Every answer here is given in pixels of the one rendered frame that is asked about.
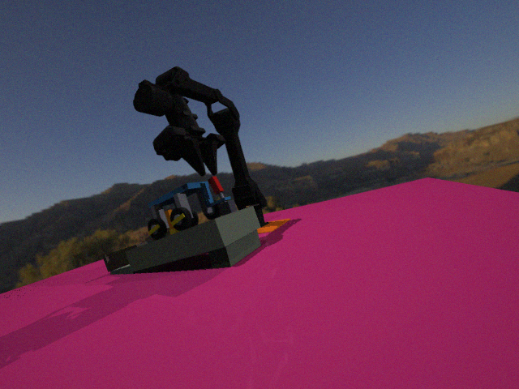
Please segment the grey ramp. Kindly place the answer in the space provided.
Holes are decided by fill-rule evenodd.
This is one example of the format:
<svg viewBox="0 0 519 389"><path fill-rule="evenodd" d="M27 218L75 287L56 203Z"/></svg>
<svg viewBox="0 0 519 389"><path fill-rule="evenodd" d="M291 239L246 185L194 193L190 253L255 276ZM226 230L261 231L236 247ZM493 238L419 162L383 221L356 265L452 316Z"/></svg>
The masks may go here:
<svg viewBox="0 0 519 389"><path fill-rule="evenodd" d="M253 206L237 210L234 200L218 205L221 217L189 229L103 255L111 275L146 272L167 262L208 252L213 268L231 267L261 246Z"/></svg>

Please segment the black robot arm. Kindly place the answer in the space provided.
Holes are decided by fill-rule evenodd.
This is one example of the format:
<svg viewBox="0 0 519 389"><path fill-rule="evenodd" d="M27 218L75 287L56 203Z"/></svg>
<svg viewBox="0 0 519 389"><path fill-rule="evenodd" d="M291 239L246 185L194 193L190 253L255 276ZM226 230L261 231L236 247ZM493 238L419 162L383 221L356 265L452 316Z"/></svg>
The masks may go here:
<svg viewBox="0 0 519 389"><path fill-rule="evenodd" d="M266 198L259 190L257 183L250 178L247 164L242 153L239 141L239 129L241 126L240 115L234 103L224 97L219 89L210 88L189 78L189 73L175 66L165 73L157 76L156 82L144 80L139 83L133 105L136 111L154 116L166 116L167 121L172 114L181 109L188 109L189 102L186 98L198 100L206 104L210 122L215 126L217 133L223 135L228 152L229 162L234 174L235 184L232 188L234 202L238 210L253 206L258 217L259 224L264 227L269 222L264 222L262 207L267 207ZM214 113L211 104L220 102L227 107Z"/></svg>

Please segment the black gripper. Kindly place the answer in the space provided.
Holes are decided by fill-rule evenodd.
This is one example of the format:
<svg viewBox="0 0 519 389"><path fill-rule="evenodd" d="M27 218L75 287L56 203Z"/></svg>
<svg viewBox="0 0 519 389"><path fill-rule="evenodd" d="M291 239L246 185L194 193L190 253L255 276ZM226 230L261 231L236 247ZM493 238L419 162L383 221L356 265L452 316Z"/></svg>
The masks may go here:
<svg viewBox="0 0 519 389"><path fill-rule="evenodd" d="M153 147L160 154L169 150L167 144L174 146L171 156L181 157L200 175L206 174L204 164L212 173L217 174L217 149L226 140L223 135L210 133L202 137L205 129L197 124L198 116L188 109L181 109L169 118L169 125L154 139Z"/></svg>

